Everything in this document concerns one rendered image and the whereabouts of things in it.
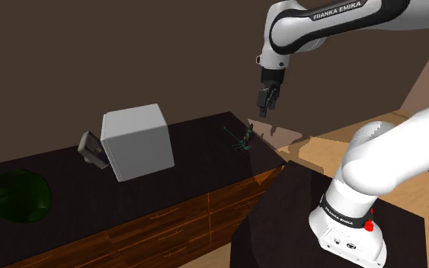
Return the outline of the white cube box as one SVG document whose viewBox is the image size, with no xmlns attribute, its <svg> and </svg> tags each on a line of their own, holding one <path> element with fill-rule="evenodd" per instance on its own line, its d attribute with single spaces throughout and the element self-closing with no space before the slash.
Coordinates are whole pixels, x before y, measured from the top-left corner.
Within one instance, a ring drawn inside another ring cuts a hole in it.
<svg viewBox="0 0 429 268">
<path fill-rule="evenodd" d="M 158 104 L 103 115 L 101 144 L 120 182 L 174 167 L 168 125 Z"/>
</svg>

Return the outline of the dark green glass bowl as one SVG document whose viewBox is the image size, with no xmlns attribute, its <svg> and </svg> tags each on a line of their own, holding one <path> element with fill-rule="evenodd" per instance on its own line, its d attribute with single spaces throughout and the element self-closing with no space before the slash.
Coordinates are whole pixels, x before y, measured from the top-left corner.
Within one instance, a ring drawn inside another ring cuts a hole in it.
<svg viewBox="0 0 429 268">
<path fill-rule="evenodd" d="M 50 186 L 41 175 L 29 170 L 0 174 L 0 219 L 30 224 L 50 211 Z"/>
</svg>

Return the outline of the small grey tablet device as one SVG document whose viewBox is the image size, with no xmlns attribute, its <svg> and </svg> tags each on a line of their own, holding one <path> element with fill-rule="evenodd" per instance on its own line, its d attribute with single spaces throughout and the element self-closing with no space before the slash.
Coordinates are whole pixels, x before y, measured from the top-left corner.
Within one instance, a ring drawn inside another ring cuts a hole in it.
<svg viewBox="0 0 429 268">
<path fill-rule="evenodd" d="M 94 164 L 100 169 L 110 165 L 100 139 L 90 131 L 82 135 L 78 145 L 78 153 L 84 157 L 87 163 Z"/>
</svg>

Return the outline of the thin green plant sprig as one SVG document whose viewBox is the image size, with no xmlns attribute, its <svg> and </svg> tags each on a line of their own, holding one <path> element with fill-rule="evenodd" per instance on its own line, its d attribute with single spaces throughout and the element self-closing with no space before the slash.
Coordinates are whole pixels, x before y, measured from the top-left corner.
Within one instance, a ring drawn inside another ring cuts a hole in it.
<svg viewBox="0 0 429 268">
<path fill-rule="evenodd" d="M 247 152 L 251 149 L 251 145 L 249 144 L 251 140 L 251 134 L 253 133 L 253 124 L 251 123 L 249 127 L 247 128 L 246 133 L 243 135 L 241 139 L 236 137 L 232 132 L 230 132 L 226 126 L 223 126 L 223 129 L 227 131 L 228 134 L 230 134 L 231 137 L 236 141 L 235 144 L 232 145 L 232 148 L 235 150 L 236 153 L 241 155 L 244 152 Z"/>
</svg>

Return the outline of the dark robot stand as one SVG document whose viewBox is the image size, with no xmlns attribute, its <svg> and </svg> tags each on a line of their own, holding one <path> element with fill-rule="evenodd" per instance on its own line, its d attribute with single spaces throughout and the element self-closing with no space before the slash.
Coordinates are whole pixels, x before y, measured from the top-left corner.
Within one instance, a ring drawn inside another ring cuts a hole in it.
<svg viewBox="0 0 429 268">
<path fill-rule="evenodd" d="M 309 227 L 330 177 L 289 161 L 232 235 L 230 268 L 361 268 L 322 249 Z M 378 199 L 383 268 L 427 268 L 424 219 Z"/>
</svg>

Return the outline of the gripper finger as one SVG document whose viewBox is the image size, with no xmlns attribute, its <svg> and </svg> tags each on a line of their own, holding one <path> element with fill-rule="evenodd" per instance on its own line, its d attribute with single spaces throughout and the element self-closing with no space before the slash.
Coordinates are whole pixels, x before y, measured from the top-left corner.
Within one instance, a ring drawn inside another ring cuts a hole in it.
<svg viewBox="0 0 429 268">
<path fill-rule="evenodd" d="M 280 96 L 280 87 L 278 85 L 271 85 L 269 87 L 270 95 L 267 99 L 267 108 L 274 110 L 278 97 Z"/>
<path fill-rule="evenodd" d="M 267 115 L 267 103 L 270 97 L 271 90 L 269 88 L 262 88 L 258 92 L 257 106 L 259 108 L 259 117 L 265 118 Z"/>
</svg>

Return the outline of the wooden chest of drawers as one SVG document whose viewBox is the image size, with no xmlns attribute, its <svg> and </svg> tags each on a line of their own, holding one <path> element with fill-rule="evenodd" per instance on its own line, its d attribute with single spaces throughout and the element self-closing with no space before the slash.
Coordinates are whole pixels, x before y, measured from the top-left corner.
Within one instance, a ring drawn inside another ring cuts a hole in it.
<svg viewBox="0 0 429 268">
<path fill-rule="evenodd" d="M 49 184 L 51 207 L 32 224 L 0 219 L 0 268 L 176 268 L 224 243 L 284 160 L 225 112 L 168 128 L 174 167 L 120 182 L 76 147 L 0 163 Z"/>
</svg>

